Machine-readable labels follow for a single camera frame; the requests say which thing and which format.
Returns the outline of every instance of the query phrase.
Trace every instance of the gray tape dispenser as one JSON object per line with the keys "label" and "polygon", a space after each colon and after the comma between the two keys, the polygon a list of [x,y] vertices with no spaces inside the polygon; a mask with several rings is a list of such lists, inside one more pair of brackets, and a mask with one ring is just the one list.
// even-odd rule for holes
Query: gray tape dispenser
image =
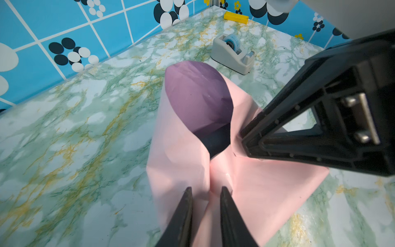
{"label": "gray tape dispenser", "polygon": [[211,58],[226,67],[247,74],[254,65],[255,53],[247,54],[247,50],[240,45],[240,40],[234,34],[221,34],[213,41]]}

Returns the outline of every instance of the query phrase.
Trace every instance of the yellow object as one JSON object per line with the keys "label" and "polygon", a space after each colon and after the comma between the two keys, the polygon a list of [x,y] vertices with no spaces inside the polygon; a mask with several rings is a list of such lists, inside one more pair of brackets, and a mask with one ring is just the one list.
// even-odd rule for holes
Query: yellow object
{"label": "yellow object", "polygon": [[301,39],[301,40],[304,40],[304,39],[305,39],[305,38],[302,37],[302,34],[295,35],[295,37],[296,37],[296,38],[299,38],[299,39]]}
{"label": "yellow object", "polygon": [[235,2],[235,10],[239,11],[241,7],[241,4],[239,1]]}
{"label": "yellow object", "polygon": [[244,23],[244,24],[248,23],[248,16],[235,14],[235,13],[232,13],[232,12],[229,12],[229,11],[227,11],[224,14],[224,19],[225,20],[230,20],[230,21],[237,21],[237,22]]}

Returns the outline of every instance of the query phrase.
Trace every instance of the black plastic bracket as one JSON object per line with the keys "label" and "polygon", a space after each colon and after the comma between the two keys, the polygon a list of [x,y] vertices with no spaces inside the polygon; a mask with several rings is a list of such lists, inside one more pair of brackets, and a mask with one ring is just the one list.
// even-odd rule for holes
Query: black plastic bracket
{"label": "black plastic bracket", "polygon": [[[395,174],[395,30],[307,59],[241,131],[249,157]],[[308,130],[277,133],[311,109]]]}

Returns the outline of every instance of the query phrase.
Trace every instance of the yellow plastic block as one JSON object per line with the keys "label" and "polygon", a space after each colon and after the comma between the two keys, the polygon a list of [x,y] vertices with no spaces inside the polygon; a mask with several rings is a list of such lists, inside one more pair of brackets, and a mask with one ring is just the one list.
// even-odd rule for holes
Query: yellow plastic block
{"label": "yellow plastic block", "polygon": [[230,21],[237,21],[237,22],[244,23],[244,24],[248,23],[248,16],[246,16],[246,15],[239,15],[239,14],[232,13],[232,12],[229,12],[229,11],[227,11],[224,14],[224,19],[225,20],[230,20]]}

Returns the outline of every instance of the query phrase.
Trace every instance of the blue tape roll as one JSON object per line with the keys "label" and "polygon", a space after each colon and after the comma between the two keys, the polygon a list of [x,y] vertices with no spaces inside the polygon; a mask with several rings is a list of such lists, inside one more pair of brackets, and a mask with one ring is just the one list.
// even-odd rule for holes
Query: blue tape roll
{"label": "blue tape roll", "polygon": [[234,35],[234,34],[229,34],[224,38],[224,42],[231,42],[233,44],[233,50],[237,51],[240,48],[240,40],[239,38]]}

